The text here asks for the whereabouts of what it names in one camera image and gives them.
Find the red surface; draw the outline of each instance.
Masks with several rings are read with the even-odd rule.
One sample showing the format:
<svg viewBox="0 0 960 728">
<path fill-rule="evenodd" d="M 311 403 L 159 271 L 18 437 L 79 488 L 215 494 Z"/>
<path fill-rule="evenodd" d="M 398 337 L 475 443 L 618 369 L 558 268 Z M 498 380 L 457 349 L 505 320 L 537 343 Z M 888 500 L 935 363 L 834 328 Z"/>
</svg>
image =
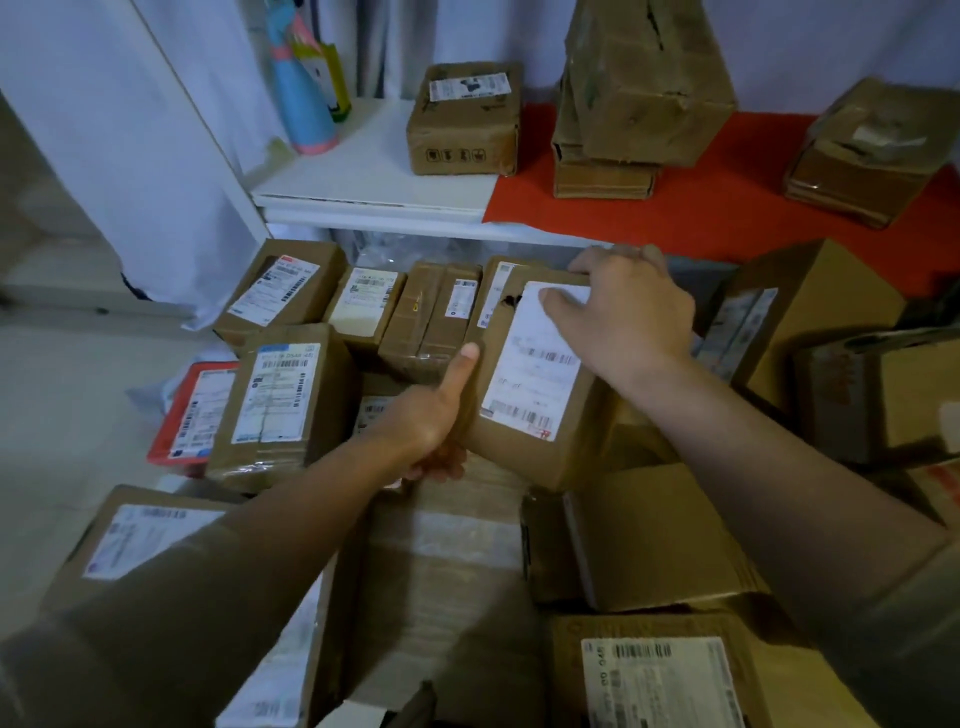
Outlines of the red surface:
<svg viewBox="0 0 960 728">
<path fill-rule="evenodd" d="M 664 169 L 650 200 L 556 200 L 550 136 L 555 111 L 523 111 L 520 169 L 501 177 L 484 222 L 525 223 L 594 240 L 741 263 L 819 237 L 846 245 L 907 296 L 930 296 L 960 275 L 960 180 L 941 170 L 901 218 L 874 231 L 780 195 L 783 173 L 812 117 L 738 113 L 692 169 Z"/>
<path fill-rule="evenodd" d="M 193 397 L 193 389 L 197 386 L 197 379 L 201 372 L 209 369 L 236 369 L 239 366 L 235 361 L 198 361 L 190 365 L 183 377 L 183 381 L 177 388 L 174 400 L 170 405 L 170 411 L 163 418 L 163 425 L 154 438 L 154 443 L 150 446 L 147 453 L 147 462 L 161 467 L 172 467 L 178 470 L 186 471 L 192 477 L 201 477 L 203 467 L 209 459 L 208 455 L 202 457 L 171 457 L 170 448 L 177 440 L 177 433 L 180 432 L 180 425 L 183 423 L 183 415 L 186 413 L 190 398 Z"/>
</svg>

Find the person's right hand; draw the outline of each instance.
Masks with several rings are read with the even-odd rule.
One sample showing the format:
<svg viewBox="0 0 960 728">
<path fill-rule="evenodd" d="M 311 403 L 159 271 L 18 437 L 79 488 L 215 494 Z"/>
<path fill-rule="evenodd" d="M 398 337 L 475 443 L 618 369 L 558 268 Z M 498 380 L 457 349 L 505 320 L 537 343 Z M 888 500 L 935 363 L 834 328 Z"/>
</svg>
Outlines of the person's right hand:
<svg viewBox="0 0 960 728">
<path fill-rule="evenodd" d="M 621 395 L 691 360 L 693 298 L 670 278 L 659 248 L 587 248 L 568 270 L 589 274 L 587 304 L 548 288 L 540 291 L 543 310 L 584 364 Z"/>
</svg>

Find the hand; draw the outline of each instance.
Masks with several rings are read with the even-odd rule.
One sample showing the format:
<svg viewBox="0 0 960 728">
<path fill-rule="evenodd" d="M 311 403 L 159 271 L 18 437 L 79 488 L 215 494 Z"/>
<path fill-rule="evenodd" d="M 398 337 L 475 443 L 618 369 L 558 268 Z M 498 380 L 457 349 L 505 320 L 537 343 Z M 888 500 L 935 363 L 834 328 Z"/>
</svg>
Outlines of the hand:
<svg viewBox="0 0 960 728">
<path fill-rule="evenodd" d="M 467 451 L 447 436 L 457 419 L 460 394 L 479 358 L 480 347 L 465 344 L 438 386 L 409 387 L 364 430 L 363 437 L 382 438 L 403 453 L 403 477 L 416 480 L 427 475 L 441 482 L 463 477 Z"/>
<path fill-rule="evenodd" d="M 693 298 L 670 278 L 659 248 L 587 248 L 569 270 L 589 274 L 589 301 L 544 289 L 543 310 L 588 369 L 621 395 L 690 361 Z"/>
</svg>

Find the person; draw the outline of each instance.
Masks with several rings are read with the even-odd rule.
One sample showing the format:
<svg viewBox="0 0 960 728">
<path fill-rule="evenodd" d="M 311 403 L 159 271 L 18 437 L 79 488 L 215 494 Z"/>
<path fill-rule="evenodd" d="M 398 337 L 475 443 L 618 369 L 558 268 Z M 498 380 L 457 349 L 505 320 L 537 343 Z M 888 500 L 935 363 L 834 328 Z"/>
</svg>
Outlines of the person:
<svg viewBox="0 0 960 728">
<path fill-rule="evenodd" d="M 656 248 L 590 248 L 570 270 L 589 275 L 588 302 L 548 289 L 546 314 L 584 366 L 669 438 L 875 720 L 954 722 L 957 542 L 700 368 L 688 353 L 693 301 Z M 466 453 L 449 435 L 479 355 L 465 345 L 439 386 L 409 388 L 304 473 L 7 639 L 0 724 L 211 725 L 382 485 L 463 475 Z M 151 589 L 171 577 L 181 589 Z M 216 598 L 183 597 L 211 579 Z M 224 610 L 249 626 L 242 640 Z"/>
</svg>

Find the red cloth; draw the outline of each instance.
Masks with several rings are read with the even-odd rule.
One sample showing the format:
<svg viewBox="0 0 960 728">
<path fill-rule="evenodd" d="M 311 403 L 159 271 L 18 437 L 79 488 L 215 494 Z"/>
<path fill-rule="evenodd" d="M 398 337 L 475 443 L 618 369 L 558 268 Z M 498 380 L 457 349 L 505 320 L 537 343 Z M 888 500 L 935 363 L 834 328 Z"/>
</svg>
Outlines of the red cloth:
<svg viewBox="0 0 960 728">
<path fill-rule="evenodd" d="M 484 222 L 525 223 L 594 240 L 742 263 L 791 243 L 832 237 L 907 296 L 932 296 L 960 275 L 960 180 L 952 166 L 901 218 L 875 231 L 780 194 L 812 117 L 741 112 L 692 169 L 664 169 L 650 200 L 556 200 L 550 137 L 556 112 L 523 111 L 520 169 L 501 177 Z"/>
</svg>

